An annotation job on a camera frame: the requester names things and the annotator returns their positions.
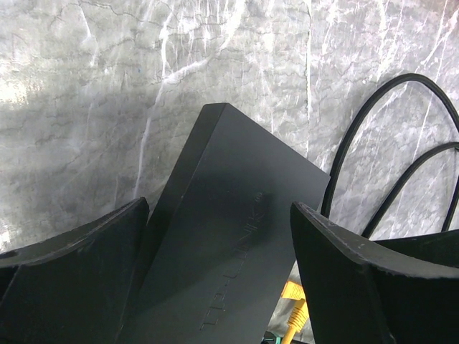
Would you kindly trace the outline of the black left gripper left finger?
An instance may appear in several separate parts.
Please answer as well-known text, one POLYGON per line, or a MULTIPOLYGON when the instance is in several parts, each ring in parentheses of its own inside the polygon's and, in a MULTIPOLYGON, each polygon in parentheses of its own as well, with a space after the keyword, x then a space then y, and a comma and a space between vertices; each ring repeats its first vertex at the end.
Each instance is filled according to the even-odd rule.
POLYGON ((149 206, 1 254, 2 343, 115 343, 142 277, 149 206))

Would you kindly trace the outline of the black network switch box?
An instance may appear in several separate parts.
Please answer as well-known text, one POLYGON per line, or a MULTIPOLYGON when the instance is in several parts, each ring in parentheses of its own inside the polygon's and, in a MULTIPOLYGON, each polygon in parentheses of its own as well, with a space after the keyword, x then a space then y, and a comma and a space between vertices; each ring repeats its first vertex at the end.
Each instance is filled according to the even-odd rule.
POLYGON ((260 343, 295 261, 290 206, 328 174, 228 103, 205 105, 149 225, 160 244, 120 343, 260 343))

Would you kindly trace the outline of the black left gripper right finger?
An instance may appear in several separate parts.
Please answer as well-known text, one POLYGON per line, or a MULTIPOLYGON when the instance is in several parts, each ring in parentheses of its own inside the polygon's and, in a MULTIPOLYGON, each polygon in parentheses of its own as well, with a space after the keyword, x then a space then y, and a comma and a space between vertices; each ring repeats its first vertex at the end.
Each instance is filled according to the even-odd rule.
POLYGON ((458 232, 371 241, 305 204, 293 246, 317 343, 456 343, 458 232))

